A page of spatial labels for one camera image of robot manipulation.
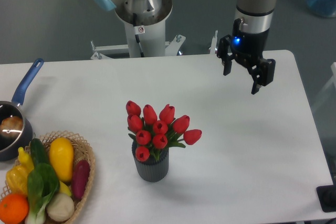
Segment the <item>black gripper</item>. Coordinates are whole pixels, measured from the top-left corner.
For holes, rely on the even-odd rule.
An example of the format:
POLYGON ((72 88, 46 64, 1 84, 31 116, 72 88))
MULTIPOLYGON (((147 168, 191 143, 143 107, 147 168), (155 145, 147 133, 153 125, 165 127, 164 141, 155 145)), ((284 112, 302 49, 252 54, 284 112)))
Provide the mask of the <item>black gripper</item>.
POLYGON ((231 35, 226 35, 218 44, 217 57, 221 59, 224 66, 223 75, 230 74, 232 60, 235 58, 236 62, 247 68, 252 76, 251 94, 256 94, 261 86, 267 86, 274 79, 276 61, 263 58, 268 34, 269 30, 257 34, 239 31, 233 40, 231 35), (230 48, 234 56, 228 53, 230 48))

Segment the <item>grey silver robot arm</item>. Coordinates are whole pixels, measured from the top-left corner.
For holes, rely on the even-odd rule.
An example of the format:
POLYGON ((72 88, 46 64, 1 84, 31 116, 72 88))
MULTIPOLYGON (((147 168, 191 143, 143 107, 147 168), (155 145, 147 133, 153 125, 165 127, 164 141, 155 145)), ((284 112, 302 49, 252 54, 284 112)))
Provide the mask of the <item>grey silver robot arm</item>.
MULTIPOLYGON (((265 59, 269 28, 277 0, 237 0, 231 34, 219 41, 217 56, 228 75, 232 63, 245 67, 253 79, 252 93, 270 84, 276 62, 265 59)), ((123 21, 129 55, 165 56, 165 22, 172 11, 172 0, 94 0, 105 11, 114 10, 123 21)))

